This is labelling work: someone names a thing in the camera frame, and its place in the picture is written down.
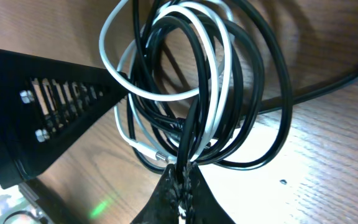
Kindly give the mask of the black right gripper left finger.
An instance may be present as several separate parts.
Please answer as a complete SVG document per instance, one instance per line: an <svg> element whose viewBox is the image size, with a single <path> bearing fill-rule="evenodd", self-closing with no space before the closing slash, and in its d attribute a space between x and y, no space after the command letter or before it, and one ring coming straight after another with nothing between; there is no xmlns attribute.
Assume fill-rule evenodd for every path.
<svg viewBox="0 0 358 224"><path fill-rule="evenodd" d="M148 202L131 223L179 224L179 198L180 190L175 175L175 165L169 164Z"/></svg>

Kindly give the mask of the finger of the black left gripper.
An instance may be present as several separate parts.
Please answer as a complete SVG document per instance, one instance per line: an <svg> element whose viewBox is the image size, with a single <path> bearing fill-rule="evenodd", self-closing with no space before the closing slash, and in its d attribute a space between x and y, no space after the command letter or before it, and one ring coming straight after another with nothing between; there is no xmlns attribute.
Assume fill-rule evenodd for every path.
<svg viewBox="0 0 358 224"><path fill-rule="evenodd" d="M0 49L0 186L42 174L126 95L103 68Z"/></svg>

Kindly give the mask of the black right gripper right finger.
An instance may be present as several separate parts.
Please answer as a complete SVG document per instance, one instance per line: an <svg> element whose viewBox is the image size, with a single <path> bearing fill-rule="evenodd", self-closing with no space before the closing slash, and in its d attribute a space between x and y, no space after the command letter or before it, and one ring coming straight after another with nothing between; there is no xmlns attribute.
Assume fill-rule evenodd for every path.
<svg viewBox="0 0 358 224"><path fill-rule="evenodd" d="M235 224L215 199L197 163L185 170L186 221L189 224Z"/></svg>

